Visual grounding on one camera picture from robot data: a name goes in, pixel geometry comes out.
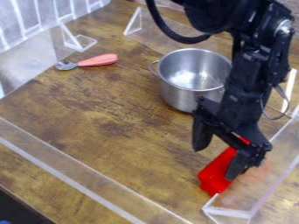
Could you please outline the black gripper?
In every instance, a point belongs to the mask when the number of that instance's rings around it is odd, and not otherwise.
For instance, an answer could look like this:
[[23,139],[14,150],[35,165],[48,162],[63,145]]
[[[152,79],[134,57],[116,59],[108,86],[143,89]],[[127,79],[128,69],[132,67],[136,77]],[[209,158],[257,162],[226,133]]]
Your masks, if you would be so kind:
[[221,102],[203,96],[196,99],[191,145],[195,151],[202,151],[218,136],[237,149],[229,162],[226,180],[234,181],[251,167],[259,167],[273,150],[258,127],[270,94],[271,87],[229,84]]

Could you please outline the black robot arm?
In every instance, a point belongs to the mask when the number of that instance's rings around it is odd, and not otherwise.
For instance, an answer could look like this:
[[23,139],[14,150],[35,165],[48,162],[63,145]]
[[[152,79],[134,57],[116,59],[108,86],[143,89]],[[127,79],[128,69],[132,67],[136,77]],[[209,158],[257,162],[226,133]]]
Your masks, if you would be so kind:
[[229,32],[234,38],[233,68],[219,103],[199,99],[194,111],[192,147],[200,151],[219,137],[237,149],[226,179],[259,166],[273,145],[258,122],[271,92],[279,90],[290,71],[289,50],[293,12],[277,0],[172,0],[183,6],[191,25],[203,34],[180,38],[186,43]]

